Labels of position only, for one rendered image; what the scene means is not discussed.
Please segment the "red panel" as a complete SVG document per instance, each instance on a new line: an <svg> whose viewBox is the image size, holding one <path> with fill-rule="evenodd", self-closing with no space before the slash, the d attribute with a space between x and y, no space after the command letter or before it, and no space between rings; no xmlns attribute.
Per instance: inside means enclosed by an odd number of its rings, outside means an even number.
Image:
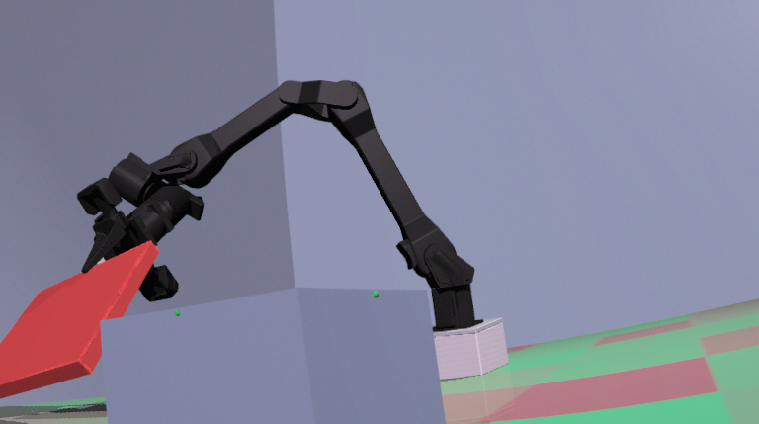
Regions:
<svg viewBox="0 0 759 424"><path fill-rule="evenodd" d="M0 343L0 398L93 373L100 320L124 317L159 252L150 240L39 292Z"/></svg>

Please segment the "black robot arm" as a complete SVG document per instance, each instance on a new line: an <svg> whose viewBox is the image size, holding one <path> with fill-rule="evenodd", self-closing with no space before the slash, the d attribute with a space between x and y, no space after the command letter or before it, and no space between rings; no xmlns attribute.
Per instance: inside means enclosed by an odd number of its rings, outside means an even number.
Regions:
<svg viewBox="0 0 759 424"><path fill-rule="evenodd" d="M421 210L382 142L365 92L356 82L288 80L223 126L177 145L150 165L131 152L109 179L120 197L136 207L151 198L162 202L173 215L174 227L185 215L200 220L202 197L179 185L204 187L235 152L292 113L333 124L356 148L399 225L403 241L396 248L408 269L413 268L431 288L433 331L468 329L484 322L474 320L470 285L474 268Z"/></svg>

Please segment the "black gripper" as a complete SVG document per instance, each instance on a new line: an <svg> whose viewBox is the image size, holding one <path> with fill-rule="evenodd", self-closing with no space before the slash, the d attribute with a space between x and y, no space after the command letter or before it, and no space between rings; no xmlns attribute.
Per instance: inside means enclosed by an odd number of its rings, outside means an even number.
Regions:
<svg viewBox="0 0 759 424"><path fill-rule="evenodd" d="M96 240L82 267L83 274L98 264L117 242L126 251L150 240L156 247L157 242L175 228L173 215L157 199L147 199L127 216L122 211L117 212L115 206L123 199L108 178L100 179L77 193L77 199L87 214L102 212L104 215L102 221L93 225ZM153 302L173 297L178 287L166 265L155 268L152 264L139 289L146 299Z"/></svg>

